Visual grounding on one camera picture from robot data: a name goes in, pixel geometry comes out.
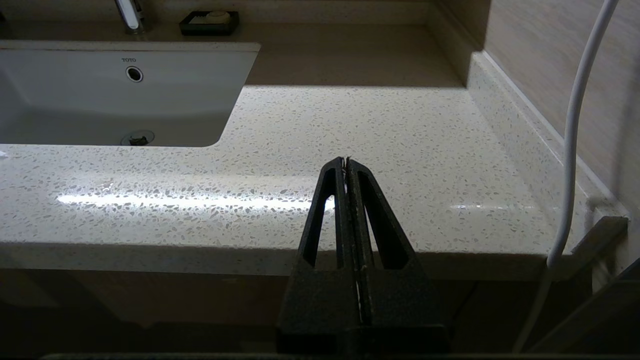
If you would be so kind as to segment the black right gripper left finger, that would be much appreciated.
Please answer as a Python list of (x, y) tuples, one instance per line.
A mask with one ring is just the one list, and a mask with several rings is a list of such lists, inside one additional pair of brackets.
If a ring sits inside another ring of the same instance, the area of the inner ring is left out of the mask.
[[(276, 322), (279, 352), (345, 352), (346, 333), (361, 323), (354, 235), (345, 159), (327, 162), (318, 176), (298, 253)], [(317, 269), (327, 198), (334, 198), (336, 269)]]

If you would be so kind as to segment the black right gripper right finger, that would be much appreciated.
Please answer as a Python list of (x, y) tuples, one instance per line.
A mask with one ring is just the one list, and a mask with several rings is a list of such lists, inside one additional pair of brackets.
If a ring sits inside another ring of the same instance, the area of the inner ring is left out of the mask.
[(366, 354), (441, 354), (449, 324), (437, 292), (380, 185), (363, 164), (346, 161), (359, 285), (359, 350)]

